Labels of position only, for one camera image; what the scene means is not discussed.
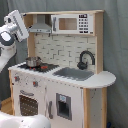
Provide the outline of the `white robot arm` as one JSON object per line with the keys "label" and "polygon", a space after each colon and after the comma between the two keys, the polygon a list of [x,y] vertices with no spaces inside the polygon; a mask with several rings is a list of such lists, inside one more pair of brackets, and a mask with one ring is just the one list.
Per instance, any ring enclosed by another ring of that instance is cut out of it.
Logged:
{"label": "white robot arm", "polygon": [[[8,61],[16,53],[15,41],[21,42],[29,36],[18,10],[4,17],[4,25],[0,27],[0,73]],[[50,121],[41,114],[34,116],[14,116],[1,111],[0,128],[51,128]]]}

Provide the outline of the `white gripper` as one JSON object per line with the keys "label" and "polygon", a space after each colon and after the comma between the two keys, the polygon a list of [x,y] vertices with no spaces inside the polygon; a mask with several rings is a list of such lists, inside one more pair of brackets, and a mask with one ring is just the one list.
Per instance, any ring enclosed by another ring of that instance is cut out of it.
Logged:
{"label": "white gripper", "polygon": [[11,34],[15,34],[18,41],[26,39],[29,36],[29,33],[26,29],[26,26],[22,20],[21,14],[18,10],[14,10],[4,17],[5,25],[7,30]]}

